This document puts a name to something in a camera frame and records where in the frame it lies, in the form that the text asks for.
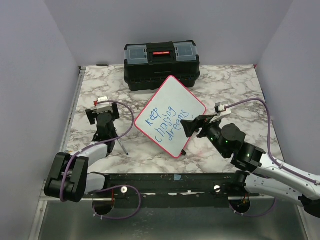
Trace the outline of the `pink framed whiteboard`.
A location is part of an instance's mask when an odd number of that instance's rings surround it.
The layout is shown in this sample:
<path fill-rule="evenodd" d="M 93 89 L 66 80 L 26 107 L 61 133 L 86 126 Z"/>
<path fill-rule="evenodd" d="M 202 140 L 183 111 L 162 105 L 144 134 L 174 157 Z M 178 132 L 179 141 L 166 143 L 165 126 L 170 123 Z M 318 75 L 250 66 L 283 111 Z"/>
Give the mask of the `pink framed whiteboard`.
<path fill-rule="evenodd" d="M 134 125 L 173 158 L 190 140 L 181 120 L 204 115 L 206 106 L 174 76 L 169 76 L 135 118 Z"/>

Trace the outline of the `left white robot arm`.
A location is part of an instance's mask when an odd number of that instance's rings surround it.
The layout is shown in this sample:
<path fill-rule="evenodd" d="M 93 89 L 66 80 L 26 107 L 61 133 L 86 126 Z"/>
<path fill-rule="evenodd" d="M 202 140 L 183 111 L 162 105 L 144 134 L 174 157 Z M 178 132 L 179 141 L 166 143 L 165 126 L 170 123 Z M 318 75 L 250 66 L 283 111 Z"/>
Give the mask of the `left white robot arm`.
<path fill-rule="evenodd" d="M 96 125 L 92 142 L 84 150 L 56 154 L 44 186 L 48 197 L 77 203 L 88 192 L 94 191 L 101 198 L 110 194 L 111 185 L 103 177 L 88 177 L 88 168 L 114 150 L 118 137 L 114 122 L 120 118 L 118 105 L 102 103 L 85 112 L 90 124 Z"/>

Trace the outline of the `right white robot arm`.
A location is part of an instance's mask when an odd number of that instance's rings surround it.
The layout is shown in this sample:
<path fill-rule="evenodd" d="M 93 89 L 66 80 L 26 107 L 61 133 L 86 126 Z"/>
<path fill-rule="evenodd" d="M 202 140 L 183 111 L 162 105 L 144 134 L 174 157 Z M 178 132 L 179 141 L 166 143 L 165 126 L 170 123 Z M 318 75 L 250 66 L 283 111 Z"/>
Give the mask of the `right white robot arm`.
<path fill-rule="evenodd" d="M 184 133 L 207 138 L 220 155 L 230 159 L 238 171 L 238 179 L 230 183 L 230 191 L 241 196 L 262 194 L 283 199 L 320 216 L 320 177 L 275 159 L 263 149 L 245 141 L 246 134 L 235 124 L 223 127 L 213 115 L 200 115 L 194 120 L 181 121 Z"/>

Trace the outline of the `blue whiteboard marker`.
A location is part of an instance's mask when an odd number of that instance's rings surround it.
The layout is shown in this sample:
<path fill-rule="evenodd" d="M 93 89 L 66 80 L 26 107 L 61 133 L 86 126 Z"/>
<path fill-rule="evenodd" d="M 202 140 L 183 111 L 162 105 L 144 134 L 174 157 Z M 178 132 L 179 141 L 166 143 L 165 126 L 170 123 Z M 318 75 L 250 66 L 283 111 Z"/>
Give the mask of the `blue whiteboard marker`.
<path fill-rule="evenodd" d="M 117 140 L 118 144 L 120 145 L 120 147 L 122 148 L 123 152 L 128 156 L 129 152 L 127 151 L 127 149 L 125 148 L 124 144 L 122 143 L 122 141 L 120 139 Z"/>

